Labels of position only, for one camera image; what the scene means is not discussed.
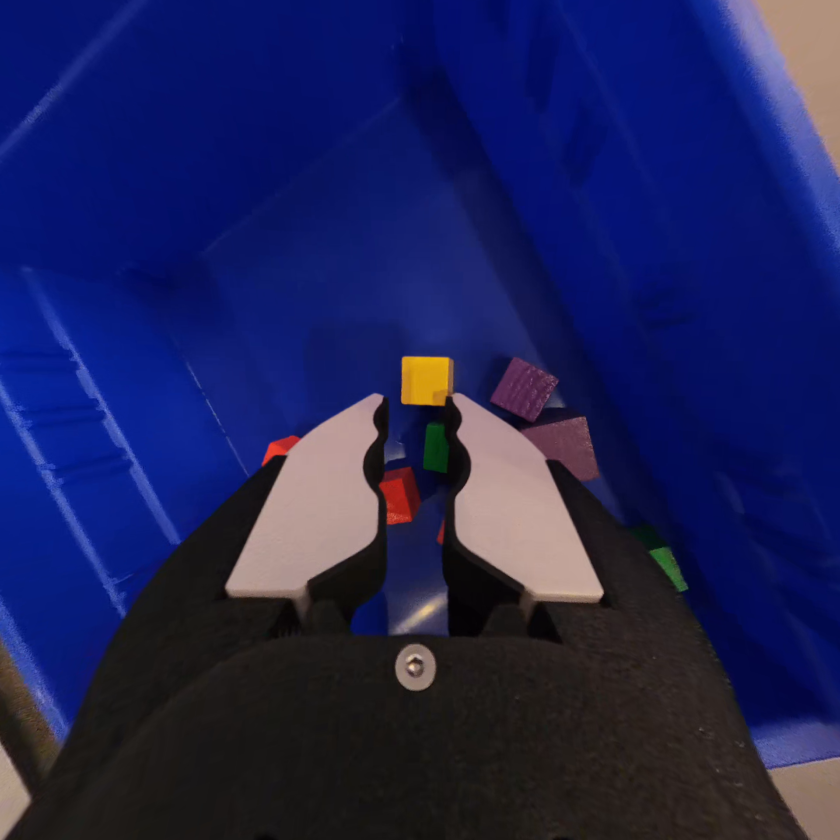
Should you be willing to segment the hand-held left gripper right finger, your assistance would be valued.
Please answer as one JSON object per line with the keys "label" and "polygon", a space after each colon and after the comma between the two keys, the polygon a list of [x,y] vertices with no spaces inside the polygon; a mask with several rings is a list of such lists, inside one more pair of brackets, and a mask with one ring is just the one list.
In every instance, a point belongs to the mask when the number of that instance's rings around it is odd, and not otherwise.
{"label": "hand-held left gripper right finger", "polygon": [[548,604],[597,605],[605,590],[550,462],[465,395],[446,398],[450,487],[442,569],[448,630],[481,632],[498,607],[525,624]]}

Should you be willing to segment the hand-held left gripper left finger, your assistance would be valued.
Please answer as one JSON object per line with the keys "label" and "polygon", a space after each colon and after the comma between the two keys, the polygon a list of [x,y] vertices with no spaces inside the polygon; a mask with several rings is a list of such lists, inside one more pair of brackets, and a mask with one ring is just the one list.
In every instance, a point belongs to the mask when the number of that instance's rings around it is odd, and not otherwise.
{"label": "hand-held left gripper left finger", "polygon": [[293,446],[226,580],[227,597],[285,600],[309,631],[351,630],[386,577],[388,429],[388,399],[373,393]]}

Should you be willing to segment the purple wooden cube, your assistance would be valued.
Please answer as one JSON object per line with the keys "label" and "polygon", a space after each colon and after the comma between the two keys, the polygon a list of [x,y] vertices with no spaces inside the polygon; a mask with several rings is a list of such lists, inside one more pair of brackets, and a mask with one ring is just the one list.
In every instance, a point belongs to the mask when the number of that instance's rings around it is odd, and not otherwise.
{"label": "purple wooden cube", "polygon": [[579,481],[600,477],[589,424],[584,415],[561,413],[547,422],[522,427],[520,431],[546,459],[561,462]]}
{"label": "purple wooden cube", "polygon": [[532,424],[558,384],[557,376],[515,356],[491,394],[490,404]]}

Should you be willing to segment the yellow wooden cube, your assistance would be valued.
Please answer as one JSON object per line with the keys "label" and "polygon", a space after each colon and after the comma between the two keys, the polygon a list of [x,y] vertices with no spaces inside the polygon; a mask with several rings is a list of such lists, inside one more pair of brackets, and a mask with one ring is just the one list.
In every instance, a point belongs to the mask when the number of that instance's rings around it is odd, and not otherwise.
{"label": "yellow wooden cube", "polygon": [[455,362],[447,357],[402,357],[401,403],[444,406],[454,392]]}

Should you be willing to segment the blue plastic bin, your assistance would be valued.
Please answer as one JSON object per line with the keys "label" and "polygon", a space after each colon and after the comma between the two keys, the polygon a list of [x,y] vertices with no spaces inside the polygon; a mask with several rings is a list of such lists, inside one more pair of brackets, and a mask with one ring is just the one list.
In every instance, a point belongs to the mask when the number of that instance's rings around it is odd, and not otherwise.
{"label": "blue plastic bin", "polygon": [[762,759],[838,757],[838,163],[758,2],[2,2],[2,641],[63,741],[118,624],[372,392],[414,468],[354,627],[446,632],[435,410],[589,422]]}

